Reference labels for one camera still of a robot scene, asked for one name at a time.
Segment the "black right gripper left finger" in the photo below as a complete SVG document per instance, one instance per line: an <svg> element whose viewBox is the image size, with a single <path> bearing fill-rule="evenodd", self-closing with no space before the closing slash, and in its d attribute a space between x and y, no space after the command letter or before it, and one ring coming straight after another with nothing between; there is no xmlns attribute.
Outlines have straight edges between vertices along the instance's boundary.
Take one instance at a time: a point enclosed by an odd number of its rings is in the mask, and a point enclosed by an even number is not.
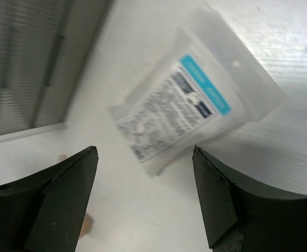
<svg viewBox="0 0 307 252"><path fill-rule="evenodd" d="M89 146L0 186L0 251L75 251L98 165Z"/></svg>

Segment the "white cotton pad pack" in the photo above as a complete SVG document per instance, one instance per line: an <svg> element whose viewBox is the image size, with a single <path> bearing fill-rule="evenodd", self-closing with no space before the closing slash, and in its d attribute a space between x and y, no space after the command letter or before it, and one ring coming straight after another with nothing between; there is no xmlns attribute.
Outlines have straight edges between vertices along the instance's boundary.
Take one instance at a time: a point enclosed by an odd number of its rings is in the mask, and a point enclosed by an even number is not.
<svg viewBox="0 0 307 252"><path fill-rule="evenodd" d="M188 146L263 119L284 97L206 4L187 16L172 48L109 113L137 161L154 176Z"/></svg>

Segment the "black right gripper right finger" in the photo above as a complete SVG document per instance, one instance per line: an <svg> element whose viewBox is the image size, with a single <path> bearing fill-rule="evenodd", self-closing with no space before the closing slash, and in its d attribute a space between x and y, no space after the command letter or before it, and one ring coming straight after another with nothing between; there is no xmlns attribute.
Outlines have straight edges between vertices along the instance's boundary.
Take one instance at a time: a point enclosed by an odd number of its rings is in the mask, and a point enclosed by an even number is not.
<svg viewBox="0 0 307 252"><path fill-rule="evenodd" d="M193 171L213 251L307 251L307 195L257 181L193 150Z"/></svg>

